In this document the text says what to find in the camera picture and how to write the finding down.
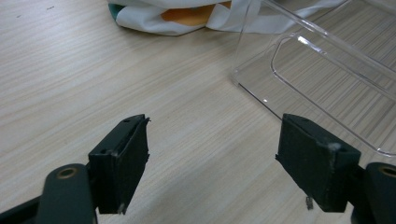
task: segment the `wood grain surface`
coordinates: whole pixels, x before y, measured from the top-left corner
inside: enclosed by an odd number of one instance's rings
[[[280,121],[230,79],[238,34],[139,33],[97,0],[6,0],[0,17],[0,212],[144,113],[146,172],[126,215],[99,223],[349,222],[351,206],[308,211],[275,160]]]

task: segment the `wooden table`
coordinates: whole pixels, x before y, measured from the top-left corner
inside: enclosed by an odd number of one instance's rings
[[[150,159],[125,216],[100,223],[348,223],[307,211],[275,160],[280,121],[230,80],[238,34],[120,28],[106,1],[0,3],[0,211],[146,114]]]

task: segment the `transparent plastic lid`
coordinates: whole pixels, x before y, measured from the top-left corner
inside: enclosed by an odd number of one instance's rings
[[[247,9],[235,83],[279,118],[306,117],[356,148],[395,157],[394,9],[349,0],[303,19],[296,6],[259,2],[260,10]],[[262,14],[277,16],[282,29],[248,33]]]

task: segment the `cloth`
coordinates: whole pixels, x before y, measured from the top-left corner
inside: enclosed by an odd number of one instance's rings
[[[254,21],[246,32],[281,33],[291,22],[285,17],[261,13],[262,0],[108,0],[110,12],[119,26],[158,35],[183,35],[208,27],[229,32],[240,32],[248,9],[255,10]],[[321,8],[335,7],[345,0],[310,1],[309,7],[294,12],[309,16]]]

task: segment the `clear plastic container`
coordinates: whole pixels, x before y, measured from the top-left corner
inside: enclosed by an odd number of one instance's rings
[[[356,148],[395,157],[395,7],[349,0],[303,19],[312,3],[290,2],[251,1],[234,82],[280,119],[303,116]],[[260,15],[276,25],[251,33]]]

